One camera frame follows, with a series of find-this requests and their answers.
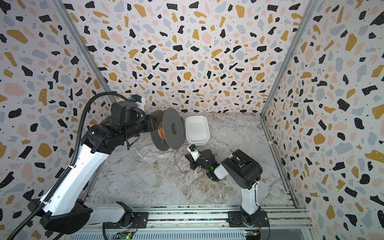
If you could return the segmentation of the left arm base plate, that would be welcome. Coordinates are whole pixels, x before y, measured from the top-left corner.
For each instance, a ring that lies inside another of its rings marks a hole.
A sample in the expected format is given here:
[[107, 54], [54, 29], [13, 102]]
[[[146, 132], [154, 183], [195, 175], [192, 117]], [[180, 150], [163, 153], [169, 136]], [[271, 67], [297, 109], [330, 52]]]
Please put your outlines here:
[[147, 227], [149, 213], [133, 212], [128, 214], [128, 229], [145, 229]]

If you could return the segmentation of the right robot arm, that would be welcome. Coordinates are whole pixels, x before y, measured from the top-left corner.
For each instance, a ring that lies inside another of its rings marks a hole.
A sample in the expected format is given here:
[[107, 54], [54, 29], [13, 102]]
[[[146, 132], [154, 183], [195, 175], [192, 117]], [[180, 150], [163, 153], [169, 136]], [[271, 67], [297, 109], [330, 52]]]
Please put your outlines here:
[[258, 197], [263, 169], [256, 160], [239, 149], [220, 163], [216, 161], [216, 155], [211, 150], [199, 151], [195, 145], [191, 145], [187, 151], [185, 158], [190, 162], [192, 170], [205, 170], [207, 177], [214, 182], [231, 177], [241, 188], [240, 210], [228, 212], [227, 222], [231, 228], [261, 227], [266, 222], [267, 213], [260, 207]]

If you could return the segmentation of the grey cable spool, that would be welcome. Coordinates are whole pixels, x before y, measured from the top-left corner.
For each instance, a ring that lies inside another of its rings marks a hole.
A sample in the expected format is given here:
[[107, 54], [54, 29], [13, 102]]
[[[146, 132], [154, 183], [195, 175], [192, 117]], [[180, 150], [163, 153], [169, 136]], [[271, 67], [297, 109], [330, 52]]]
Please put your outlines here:
[[157, 110], [153, 112], [155, 120], [154, 132], [151, 132], [151, 139], [155, 147], [165, 152], [169, 149], [178, 150], [184, 144], [184, 123], [179, 113], [168, 108], [165, 111]]

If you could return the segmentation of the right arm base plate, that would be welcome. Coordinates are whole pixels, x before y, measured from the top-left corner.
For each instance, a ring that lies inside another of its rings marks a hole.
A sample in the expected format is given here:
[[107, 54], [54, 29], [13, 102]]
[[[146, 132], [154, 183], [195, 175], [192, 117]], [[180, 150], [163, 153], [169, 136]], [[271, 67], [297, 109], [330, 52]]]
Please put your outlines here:
[[231, 228], [258, 228], [269, 227], [269, 219], [265, 211], [258, 211], [252, 215], [243, 211], [230, 211], [226, 222]]

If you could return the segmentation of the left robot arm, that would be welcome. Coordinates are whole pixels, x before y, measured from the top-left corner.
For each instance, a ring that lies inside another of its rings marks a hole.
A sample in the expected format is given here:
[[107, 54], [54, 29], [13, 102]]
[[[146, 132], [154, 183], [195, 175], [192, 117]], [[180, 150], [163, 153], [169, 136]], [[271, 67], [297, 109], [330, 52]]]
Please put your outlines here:
[[[86, 117], [92, 103], [103, 96], [119, 97], [122, 101], [113, 103], [111, 115], [84, 133]], [[132, 144], [129, 139], [138, 139], [142, 133], [157, 129], [156, 118], [144, 111], [145, 104], [145, 99], [139, 95], [126, 98], [118, 93], [103, 92], [93, 96], [83, 109], [71, 162], [44, 196], [29, 202], [31, 214], [8, 238], [13, 240], [35, 216], [41, 218], [40, 223], [44, 229], [57, 232], [58, 239], [87, 225], [112, 223], [120, 228], [133, 227], [137, 221], [132, 209], [123, 202], [92, 205], [81, 200], [79, 195], [117, 146], [127, 145], [130, 149]]]

